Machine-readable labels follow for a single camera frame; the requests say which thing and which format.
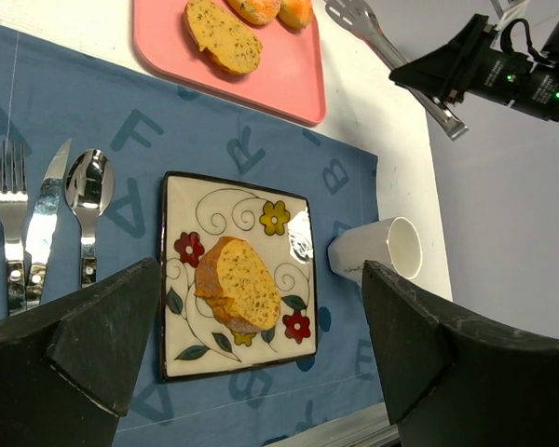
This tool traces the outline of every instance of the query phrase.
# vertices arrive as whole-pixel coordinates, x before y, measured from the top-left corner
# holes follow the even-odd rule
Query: fork
[[[9,182],[7,181],[6,142],[2,142],[1,165],[0,224],[4,228],[4,253],[7,259],[8,315],[13,316],[27,310],[24,252],[21,242],[22,223],[27,214],[28,202],[24,143],[20,145],[20,172],[17,172],[17,147],[12,142]]]
[[[406,58],[383,34],[379,21],[364,0],[325,0],[325,11],[339,26],[363,40],[390,70],[408,63]],[[418,90],[408,91],[443,128],[451,140],[464,134],[468,128],[438,98],[430,98]]]

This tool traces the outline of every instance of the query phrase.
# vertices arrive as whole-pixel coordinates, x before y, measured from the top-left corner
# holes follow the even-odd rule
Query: red flower design
[[[290,315],[284,315],[281,319],[286,325],[286,337],[293,338],[297,344],[301,344],[303,339],[310,337],[310,319],[304,317],[299,310],[294,310]]]
[[[205,253],[200,239],[201,237],[194,231],[190,234],[183,232],[180,239],[174,242],[174,249],[180,253],[180,260],[193,268],[197,268],[198,258]]]

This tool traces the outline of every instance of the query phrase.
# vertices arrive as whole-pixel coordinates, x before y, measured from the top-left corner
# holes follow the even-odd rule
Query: white mug
[[[362,283],[364,261],[378,261],[406,279],[414,279],[422,266],[422,246],[414,225],[393,217],[347,230],[327,249],[337,275]]]

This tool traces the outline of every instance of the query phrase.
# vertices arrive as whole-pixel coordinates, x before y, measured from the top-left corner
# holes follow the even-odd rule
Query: square ceramic plate
[[[317,299],[307,200],[181,172],[168,172],[163,190],[160,348],[164,379],[226,373],[313,355]],[[272,329],[231,331],[195,295],[196,268],[220,237],[246,241],[273,278],[281,301]]]

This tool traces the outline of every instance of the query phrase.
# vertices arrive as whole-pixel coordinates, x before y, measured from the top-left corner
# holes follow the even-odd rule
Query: stainless steel fork
[[[27,309],[24,251],[21,242],[22,223],[27,214],[28,202],[24,143],[20,145],[20,172],[17,170],[17,146],[14,142],[10,155],[9,176],[6,142],[2,142],[1,166],[0,223],[4,229],[4,253],[7,259],[8,314],[13,316]]]

